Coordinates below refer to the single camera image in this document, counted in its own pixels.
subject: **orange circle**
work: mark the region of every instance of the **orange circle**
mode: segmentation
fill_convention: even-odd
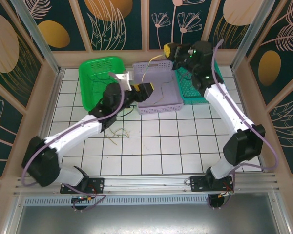
[[[132,9],[132,0],[84,0],[84,2],[96,18],[104,21],[116,21],[117,9],[122,13],[123,18],[128,16]]]

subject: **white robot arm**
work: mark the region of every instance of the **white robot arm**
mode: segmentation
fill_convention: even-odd
[[[227,127],[230,132],[230,139],[223,149],[224,157],[221,157],[215,165],[207,170],[206,181],[209,187],[213,188],[215,182],[227,177],[237,165],[252,159],[261,152],[263,142],[250,131],[245,123],[255,128],[262,136],[265,134],[265,129],[261,125],[255,126],[239,110],[229,96],[219,76],[217,77],[218,83],[215,83],[212,79],[210,69],[212,48],[208,42],[199,41],[194,45],[170,43],[165,45],[164,52],[168,59],[175,62],[173,69],[176,69],[177,64],[181,64],[183,68],[192,73],[193,86],[215,108],[226,125],[224,127]],[[129,107],[134,101],[141,102],[146,100],[153,92],[151,84],[140,84],[139,87],[130,86],[128,76],[123,74],[117,74],[116,76],[125,80],[124,82],[120,82],[122,89],[126,90],[126,101],[122,109]],[[104,131],[114,123],[116,116],[103,121],[96,121],[96,119],[113,113],[119,106],[119,96],[119,84],[109,84],[103,93],[103,101],[98,103],[81,121],[54,136],[49,136],[45,139],[34,137],[28,145],[22,167],[25,167],[31,156],[39,148],[52,142],[56,137],[70,129],[72,131],[51,143],[37,159],[33,160],[28,168],[28,172],[41,186],[48,186],[52,182],[59,182],[71,186],[78,186],[82,191],[87,186],[87,181],[85,182],[85,177],[87,177],[86,173],[76,166],[66,167],[62,165],[62,157],[80,142]],[[235,109],[243,117],[243,122],[240,120],[237,112],[228,103],[228,100],[225,99],[225,96],[233,103]]]

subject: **white tile floor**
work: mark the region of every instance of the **white tile floor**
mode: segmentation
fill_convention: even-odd
[[[242,109],[230,68],[220,67],[220,71],[230,95]],[[77,69],[66,69],[50,135],[87,114],[78,79]],[[129,138],[114,136],[112,142],[103,133],[94,135],[67,152],[62,163],[79,166],[90,176],[201,173],[223,156],[229,139],[223,121],[209,104],[185,105],[178,112],[142,116],[134,109],[111,126],[113,132],[120,128],[128,132]],[[113,136],[109,129],[105,135]],[[259,165],[258,158],[251,163]],[[238,171],[258,169],[243,167]]]

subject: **wallpaper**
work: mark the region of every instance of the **wallpaper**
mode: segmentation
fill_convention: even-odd
[[[18,17],[19,21],[21,22],[23,28],[25,29],[26,33],[31,37],[30,32],[28,31],[28,29],[26,28],[25,24],[23,23],[23,21],[20,19],[20,16],[16,13],[16,10],[13,6],[13,4],[11,3],[10,0],[7,0],[7,2],[10,4],[11,9],[14,11],[14,13],[16,14],[16,16]],[[33,38],[31,37],[32,42],[34,43],[35,47],[37,48],[37,50],[39,51],[41,57],[44,59],[44,55],[41,52],[40,48],[38,47],[38,45],[36,44],[35,40],[33,40]]]
[[[140,0],[78,0],[93,50],[141,50]]]
[[[277,6],[278,6],[278,4],[280,3],[280,1],[281,1],[281,0],[275,0],[274,4],[273,4],[273,6],[272,6],[272,9],[271,9],[271,11],[270,11],[270,13],[268,14],[268,16],[267,16],[266,20],[264,21],[264,23],[263,23],[261,29],[258,31],[258,33],[257,33],[257,35],[256,35],[256,37],[255,37],[255,39],[253,40],[252,44],[250,45],[248,51],[246,52],[246,56],[249,56],[249,54],[250,54],[250,52],[252,51],[253,47],[254,47],[255,44],[257,43],[257,39],[258,39],[259,35],[262,34],[263,30],[265,29],[265,27],[266,27],[268,21],[269,21],[270,18],[272,17],[272,14],[274,13],[274,11],[275,11],[275,9],[277,8]]]
[[[293,173],[293,91],[270,111],[274,129]]]
[[[209,35],[213,46],[224,39],[221,48],[237,49],[261,3],[262,0],[221,0]]]
[[[0,176],[10,155],[22,114],[0,95]]]
[[[85,50],[68,0],[24,0],[52,51]]]
[[[0,84],[27,106],[41,64],[0,4]]]
[[[150,0],[149,48],[200,40],[209,7],[210,0]]]
[[[293,79],[293,0],[283,7],[250,65],[266,104]]]

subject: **cable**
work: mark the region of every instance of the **cable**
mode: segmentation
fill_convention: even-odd
[[[130,105],[131,107],[132,107],[132,109],[128,112],[128,113],[126,113],[126,114],[124,114],[124,115],[122,115],[122,116],[117,116],[118,118],[121,118],[121,117],[124,117],[124,116],[127,116],[127,115],[129,115],[131,112],[133,112],[133,109],[135,108],[135,105]]]
[[[224,98],[227,100],[227,102],[229,103],[229,105],[232,107],[232,109],[236,112],[236,114],[238,115],[238,117],[240,118],[240,120],[249,128],[251,129],[252,132],[254,132],[269,148],[270,150],[272,151],[274,157],[275,157],[275,165],[272,166],[272,167],[262,167],[262,166],[257,166],[257,165],[254,165],[254,164],[250,164],[250,163],[241,163],[241,166],[244,165],[244,166],[251,166],[251,167],[256,167],[256,168],[260,168],[260,169],[263,169],[263,170],[274,170],[278,167],[279,165],[279,157],[277,155],[277,152],[274,150],[274,148],[269,144],[269,142],[263,137],[261,136],[251,125],[249,125],[246,120],[242,117],[242,115],[239,113],[239,111],[235,108],[234,104],[231,102],[231,100],[229,99],[229,97],[225,94],[225,92],[223,91],[223,89],[220,87],[218,81],[217,81],[217,78],[216,78],[216,74],[215,74],[215,67],[214,67],[214,64],[215,64],[215,58],[216,58],[216,51],[217,49],[221,46],[221,44],[224,42],[223,39],[221,39],[217,45],[215,46],[214,48],[214,53],[213,53],[213,56],[212,56],[212,60],[211,60],[211,72],[212,72],[212,75],[213,75],[213,79],[219,89],[219,91],[222,93],[222,95],[224,96]]]
[[[151,63],[154,59],[157,59],[157,58],[159,58],[159,57],[161,57],[161,56],[164,56],[164,55],[157,55],[157,56],[151,58],[151,60],[148,62],[147,67],[146,67],[146,70],[145,70],[145,72],[143,73],[141,83],[143,82],[143,80],[144,80],[144,78],[145,78],[145,74],[147,73],[147,70],[148,70],[148,67],[150,66],[150,63]]]
[[[215,58],[216,58],[216,56],[215,56],[215,54],[216,54],[216,52],[217,52],[217,49],[221,46],[221,44],[224,42],[224,40],[223,39],[221,39],[218,43],[217,43],[217,45],[215,46],[215,48],[214,48],[214,53],[213,53],[213,56],[212,56],[212,60],[211,60],[211,67],[212,67],[212,69],[211,69],[211,72],[212,72],[212,75],[213,75],[213,79],[214,79],[214,81],[215,81],[215,84],[217,85],[217,88],[219,89],[219,91],[222,93],[222,95],[224,96],[224,98],[227,100],[227,102],[229,103],[229,105],[232,107],[232,109],[236,112],[236,114],[238,115],[238,117],[240,118],[240,120],[249,128],[249,129],[251,129],[251,131],[252,132],[254,132],[269,148],[270,148],[270,150],[272,151],[272,153],[273,153],[273,155],[274,155],[274,157],[275,157],[275,165],[274,166],[272,166],[272,167],[262,167],[262,166],[257,166],[257,165],[254,165],[254,164],[250,164],[250,163],[240,163],[239,165],[237,165],[230,173],[229,173],[229,175],[231,175],[232,176],[232,182],[233,182],[233,186],[232,186],[232,191],[234,192],[234,188],[235,188],[235,171],[239,168],[239,167],[241,167],[241,166],[251,166],[251,167],[256,167],[256,168],[260,168],[260,169],[263,169],[263,170],[273,170],[273,169],[275,169],[275,168],[277,168],[278,167],[278,165],[279,165],[279,157],[278,157],[278,155],[277,155],[277,153],[276,153],[276,151],[274,150],[274,148],[269,144],[269,142],[264,138],[264,137],[262,137],[252,126],[250,126],[247,122],[246,122],[246,120],[242,117],[242,115],[240,115],[240,113],[239,113],[239,111],[235,108],[235,106],[233,105],[233,103],[231,102],[231,100],[228,98],[228,96],[225,94],[225,92],[223,91],[223,89],[220,87],[220,85],[219,85],[219,83],[218,83],[218,81],[217,81],[217,78],[216,78],[216,74],[215,74],[215,67],[214,67],[214,65],[215,65]],[[224,208],[227,204],[228,204],[228,202],[230,201],[230,199],[231,199],[231,197],[232,196],[229,196],[229,198],[228,198],[228,200],[227,200],[227,202],[225,203],[225,204],[223,204],[222,206],[221,206],[221,208]],[[214,207],[212,207],[211,206],[211,204],[210,204],[210,200],[211,200],[211,197],[210,196],[208,196],[208,198],[207,198],[207,204],[208,204],[208,206],[210,207],[210,208],[212,208],[212,209],[215,209]]]
[[[112,77],[114,77],[114,78],[116,78],[116,79],[118,80],[117,76],[116,76],[114,73],[109,73],[109,75],[112,76]],[[68,134],[68,133],[74,131],[75,129],[77,129],[77,128],[81,127],[81,126],[83,127],[83,126],[84,126],[85,124],[87,124],[87,123],[91,123],[91,122],[100,121],[100,120],[103,120],[103,119],[110,118],[110,117],[116,115],[116,114],[120,111],[120,109],[121,109],[122,106],[123,106],[124,99],[125,99],[125,92],[124,92],[124,90],[123,90],[123,88],[122,88],[121,85],[120,85],[120,88],[121,88],[121,101],[120,101],[119,106],[117,107],[117,109],[116,109],[113,113],[111,113],[111,114],[109,114],[109,115],[107,115],[107,116],[101,117],[101,118],[91,119],[91,120],[88,120],[88,121],[82,122],[82,123],[80,123],[80,124],[74,126],[73,128],[67,129],[65,132],[63,132],[62,134],[60,134],[58,137],[54,138],[54,139],[53,139],[52,141],[50,141],[49,143],[47,143],[47,144],[45,144],[44,146],[42,146],[40,149],[38,149],[38,150],[33,154],[33,156],[29,159],[29,161],[28,161],[27,164],[25,165],[24,170],[23,170],[22,175],[21,175],[21,182],[22,182],[22,185],[23,185],[24,187],[30,187],[30,186],[33,186],[34,184],[37,183],[37,182],[34,182],[34,183],[31,183],[31,184],[26,184],[26,183],[25,183],[25,176],[26,176],[26,172],[27,172],[27,170],[28,170],[30,164],[33,162],[33,160],[34,160],[34,159],[35,159],[35,158],[36,158],[36,157],[37,157],[37,156],[38,156],[43,150],[45,150],[47,147],[49,147],[51,144],[53,144],[53,143],[56,142],[57,140],[61,139],[61,138],[62,138],[63,136],[65,136],[66,134]],[[83,193],[83,192],[81,192],[81,191],[78,191],[78,190],[74,189],[72,186],[70,186],[70,185],[68,185],[68,184],[64,184],[64,185],[65,185],[66,187],[70,188],[71,190],[73,190],[73,191],[79,193],[79,194],[89,195],[89,194],[86,194],[86,193]]]
[[[76,193],[79,193],[79,194],[82,194],[82,195],[86,195],[86,196],[89,196],[89,197],[93,197],[93,194],[88,194],[88,193],[84,193],[84,192],[81,192],[81,191],[78,191],[77,189],[73,188],[72,186],[70,186],[69,184],[64,184],[66,187],[68,187],[69,189],[73,190],[74,192]],[[105,194],[97,194],[95,193],[95,197],[93,199],[95,199],[96,197],[98,196],[102,196],[102,198],[100,200],[98,200],[96,203],[94,203],[93,205],[91,206],[88,206],[87,208],[83,209],[83,211],[88,211],[88,210],[91,210],[93,209],[94,207],[96,207],[101,201],[103,201],[105,198],[106,198],[106,195]],[[75,207],[75,204],[78,202],[78,200],[76,200],[74,203],[73,203],[73,208],[76,210],[76,207]]]

